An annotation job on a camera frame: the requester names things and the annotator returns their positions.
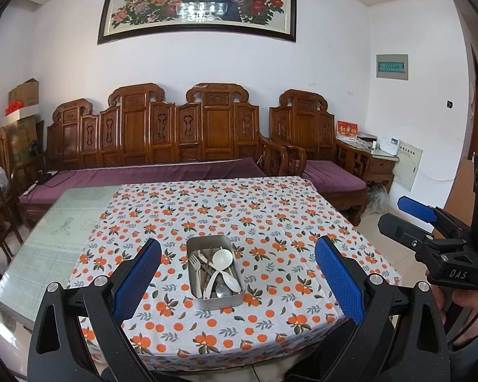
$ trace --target framed painting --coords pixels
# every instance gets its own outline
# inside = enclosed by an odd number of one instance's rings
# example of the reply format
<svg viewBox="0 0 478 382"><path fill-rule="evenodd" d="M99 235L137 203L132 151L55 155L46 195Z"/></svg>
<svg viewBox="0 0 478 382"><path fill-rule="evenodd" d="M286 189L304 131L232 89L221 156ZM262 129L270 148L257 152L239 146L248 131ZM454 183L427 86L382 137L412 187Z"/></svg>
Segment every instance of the framed painting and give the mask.
<svg viewBox="0 0 478 382"><path fill-rule="evenodd" d="M296 0L105 0L98 44L206 30L296 41Z"/></svg>

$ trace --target silver screw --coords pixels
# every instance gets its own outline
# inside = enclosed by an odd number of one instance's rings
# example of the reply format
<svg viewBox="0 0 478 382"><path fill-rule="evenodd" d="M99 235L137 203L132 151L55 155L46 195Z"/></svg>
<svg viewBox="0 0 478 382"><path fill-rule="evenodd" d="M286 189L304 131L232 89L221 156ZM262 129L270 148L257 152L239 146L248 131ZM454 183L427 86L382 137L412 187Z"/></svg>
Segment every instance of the silver screw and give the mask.
<svg viewBox="0 0 478 382"><path fill-rule="evenodd" d="M383 279L382 279L382 277L381 277L380 275L378 275L378 274L373 274L373 275L370 276L370 281L371 281L373 284L379 285L379 284L382 284Z"/></svg>
<svg viewBox="0 0 478 382"><path fill-rule="evenodd" d="M53 282L53 283L48 284L47 290L48 290L50 293L53 293L53 292L54 292L55 290L57 290L58 288L59 288L59 283Z"/></svg>
<svg viewBox="0 0 478 382"><path fill-rule="evenodd" d="M427 282L419 282L418 287L421 291L429 291L430 290L430 286L428 285Z"/></svg>
<svg viewBox="0 0 478 382"><path fill-rule="evenodd" d="M100 275L94 280L94 284L97 287L104 286L107 282L108 282L108 277L106 277L105 275Z"/></svg>

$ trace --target table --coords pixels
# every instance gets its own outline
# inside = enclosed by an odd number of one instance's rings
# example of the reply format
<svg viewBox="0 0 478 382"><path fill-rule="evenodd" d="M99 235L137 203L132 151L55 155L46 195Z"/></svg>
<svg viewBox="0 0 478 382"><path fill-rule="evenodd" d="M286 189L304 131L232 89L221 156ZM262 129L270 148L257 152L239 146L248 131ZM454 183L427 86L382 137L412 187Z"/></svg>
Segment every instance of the table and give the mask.
<svg viewBox="0 0 478 382"><path fill-rule="evenodd" d="M386 187L386 191L389 192L391 185L393 184L393 168L395 164L399 161L399 158L389 153L380 150L378 148L372 149L365 146L359 145L356 142L342 141L345 144L352 146L358 151L368 151L372 156L372 163L370 168L367 169L368 173L365 178L365 182L368 183L381 183Z"/></svg>
<svg viewBox="0 0 478 382"><path fill-rule="evenodd" d="M247 291L234 308L193 305L185 243L209 234L229 237L241 262ZM141 360L166 371L246 365L320 342L344 318L315 263L314 244L326 234L366 272L399 281L380 253L299 177L123 185L92 230L68 287L111 275L154 237L162 264L134 317L123 323ZM99 360L92 325L82 320Z"/></svg>
<svg viewBox="0 0 478 382"><path fill-rule="evenodd" d="M0 281L0 305L32 330L46 286L69 282L89 233L118 186L66 191L38 222Z"/></svg>

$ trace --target white fork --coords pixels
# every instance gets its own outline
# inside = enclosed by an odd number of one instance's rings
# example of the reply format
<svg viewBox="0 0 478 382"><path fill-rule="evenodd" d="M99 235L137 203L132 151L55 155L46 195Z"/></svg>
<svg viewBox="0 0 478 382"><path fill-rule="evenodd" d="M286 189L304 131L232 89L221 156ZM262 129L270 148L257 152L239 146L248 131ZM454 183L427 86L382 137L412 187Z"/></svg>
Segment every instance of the white fork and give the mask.
<svg viewBox="0 0 478 382"><path fill-rule="evenodd" d="M189 258L189 262L192 267L195 269L195 296L197 298L202 298L202 287L200 286L200 270L202 269L202 265L200 261L198 261L197 256L195 254L191 254Z"/></svg>

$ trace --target purple cushion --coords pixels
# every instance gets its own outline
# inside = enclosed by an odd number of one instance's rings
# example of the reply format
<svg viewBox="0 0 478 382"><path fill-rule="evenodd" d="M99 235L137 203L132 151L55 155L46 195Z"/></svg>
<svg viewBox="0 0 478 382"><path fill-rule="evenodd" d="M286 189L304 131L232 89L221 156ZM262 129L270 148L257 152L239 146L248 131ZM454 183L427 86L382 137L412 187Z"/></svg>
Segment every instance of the purple cushion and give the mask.
<svg viewBox="0 0 478 382"><path fill-rule="evenodd" d="M252 158L176 165L79 169L58 173L45 185L38 186L28 195L20 195L19 200L23 204L54 204L70 188L265 176Z"/></svg>
<svg viewBox="0 0 478 382"><path fill-rule="evenodd" d="M302 178L310 181L319 194L350 192L366 188L364 181L331 161L306 161Z"/></svg>

